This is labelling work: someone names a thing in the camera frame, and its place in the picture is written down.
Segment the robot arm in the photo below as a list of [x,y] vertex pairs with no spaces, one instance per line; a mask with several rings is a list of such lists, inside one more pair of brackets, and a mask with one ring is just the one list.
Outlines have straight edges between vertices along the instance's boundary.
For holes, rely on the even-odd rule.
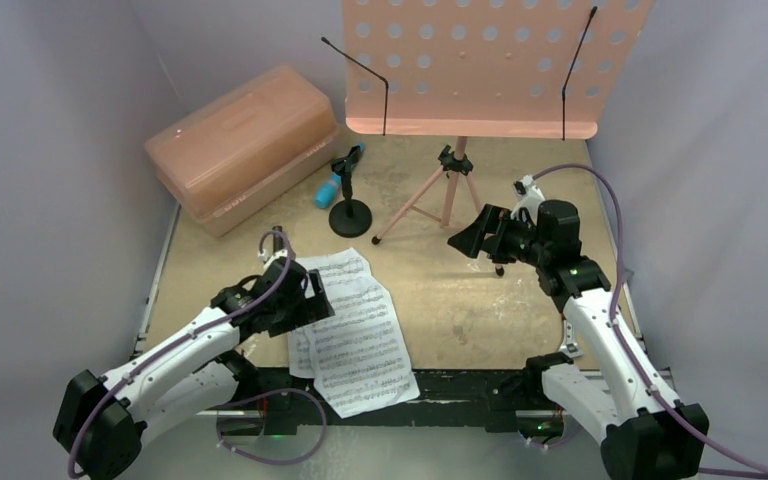
[[222,289],[163,343],[101,376],[84,370],[69,382],[53,433],[66,451],[79,442],[77,464],[93,480],[116,478],[142,447],[190,416],[262,393],[257,369],[233,350],[248,337],[280,335],[334,314],[319,273],[281,244],[273,252],[262,257],[262,275]]
[[603,463],[614,480],[695,475],[703,444],[651,396],[620,338],[651,376],[653,389],[694,427],[707,432],[704,411],[699,405],[681,403],[658,376],[619,312],[610,319],[611,286],[599,265],[581,255],[575,206],[561,200],[539,201],[542,193],[531,192],[533,188],[533,183],[523,180],[515,183],[519,202],[514,211],[485,205],[476,221],[448,243],[471,258],[483,251],[497,264],[523,262],[535,267],[543,292],[586,339],[610,396],[563,352],[528,359],[521,378],[512,384],[526,395],[548,399],[567,410],[599,442]]

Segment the round hole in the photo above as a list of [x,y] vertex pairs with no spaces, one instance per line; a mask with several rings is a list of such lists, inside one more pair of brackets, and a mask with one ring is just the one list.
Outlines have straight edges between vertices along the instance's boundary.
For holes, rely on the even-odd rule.
[[429,24],[425,24],[421,27],[419,27],[419,36],[428,40],[432,36],[434,36],[434,27],[432,27]]
[[552,68],[552,59],[549,57],[541,58],[539,62],[537,62],[537,70],[540,70],[541,72],[548,71],[550,68]]
[[455,40],[463,40],[466,37],[466,27],[463,25],[455,25],[452,27],[452,38]]
[[387,27],[387,34],[390,35],[390,38],[399,38],[402,36],[402,26],[398,23],[391,23]]
[[360,35],[361,37],[367,37],[372,32],[372,29],[369,27],[369,24],[366,22],[358,23],[355,27],[355,33]]
[[622,43],[625,40],[625,30],[617,30],[611,34],[611,43]]
[[484,29],[484,40],[488,42],[496,39],[496,35],[499,34],[499,29],[494,26],[489,26]]
[[514,37],[518,42],[524,42],[528,40],[529,35],[531,35],[531,30],[529,30],[528,27],[519,27]]
[[560,28],[553,28],[549,30],[549,34],[546,35],[546,40],[549,40],[552,43],[557,42],[561,39],[561,29]]

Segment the wooden table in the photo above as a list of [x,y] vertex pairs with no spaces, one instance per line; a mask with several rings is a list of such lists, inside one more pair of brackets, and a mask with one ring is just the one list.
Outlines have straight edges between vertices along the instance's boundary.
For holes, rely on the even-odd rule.
[[[340,154],[359,141],[366,152],[355,170],[355,198],[372,210],[372,229],[344,239],[328,227],[328,211],[313,205],[313,195],[330,175],[326,165],[293,187],[226,236],[215,239],[186,213],[172,237],[151,316],[146,348],[190,321],[223,287],[260,273],[256,256],[260,236],[282,225],[299,257],[335,253],[354,247],[372,273],[392,294],[414,368],[520,369],[528,357],[556,351],[561,342],[560,316],[524,264],[506,266],[498,278],[486,258],[470,260],[446,245],[446,239],[471,223],[475,207],[465,182],[455,201],[452,227],[409,212],[380,245],[374,235],[439,167],[437,155],[455,138],[370,136],[346,132]],[[589,164],[583,141],[471,138],[467,155],[484,203],[513,207],[512,183],[560,163]],[[440,180],[417,204],[439,214],[447,182]],[[581,170],[564,170],[540,180],[547,198],[576,205],[581,216],[583,254],[602,266],[614,282],[614,253],[594,179]],[[629,312],[625,296],[623,312]],[[243,344],[258,366],[287,366],[287,339],[257,335]],[[598,368],[585,354],[582,369]]]

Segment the tripod leg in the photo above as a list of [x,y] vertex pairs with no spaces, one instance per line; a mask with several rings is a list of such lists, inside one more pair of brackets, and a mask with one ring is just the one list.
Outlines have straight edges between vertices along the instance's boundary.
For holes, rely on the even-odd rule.
[[381,242],[381,239],[384,238],[384,235],[387,234],[388,231],[390,231],[391,228],[393,228],[393,225],[396,224],[402,217],[405,216],[405,213],[407,213],[408,210],[419,200],[422,198],[423,195],[425,195],[425,192],[428,191],[429,188],[431,188],[431,185],[434,185],[434,182],[440,178],[440,175],[443,175],[443,167],[437,168],[437,171],[435,171],[428,180],[419,187],[419,190],[416,191],[416,193],[413,194],[413,196],[410,198],[410,200],[405,203],[402,208],[396,212],[395,215],[393,215],[393,218],[390,219],[389,222],[387,222],[387,225],[378,232],[378,235],[372,237],[372,244],[378,245],[378,243]]
[[460,174],[451,172],[449,174],[449,188],[446,189],[446,203],[443,204],[443,215],[440,217],[440,226],[448,227],[449,220],[452,219],[452,204],[455,202],[455,192],[458,189],[458,180]]
[[[466,184],[469,185],[469,194],[472,197],[472,203],[475,204],[475,211],[481,213],[481,199],[478,197],[478,189],[475,187],[475,181],[472,179],[472,175],[464,175],[466,177]],[[496,275],[504,276],[505,267],[501,265],[495,265]]]

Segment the pink music stand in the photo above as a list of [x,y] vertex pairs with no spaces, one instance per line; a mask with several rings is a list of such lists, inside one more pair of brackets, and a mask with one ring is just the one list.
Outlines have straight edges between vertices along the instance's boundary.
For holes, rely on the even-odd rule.
[[[469,136],[595,135],[605,99],[652,3],[343,0],[345,51],[387,78],[387,133],[455,135],[454,159],[462,160]],[[561,88],[593,6],[599,8],[573,66],[562,111]],[[349,128],[381,133],[384,97],[383,82],[347,62]],[[443,173],[441,165],[372,243],[378,244],[409,210],[448,226],[461,176],[481,210],[470,172],[449,175],[440,217],[418,209],[417,200]],[[497,273],[503,273],[499,266]]]

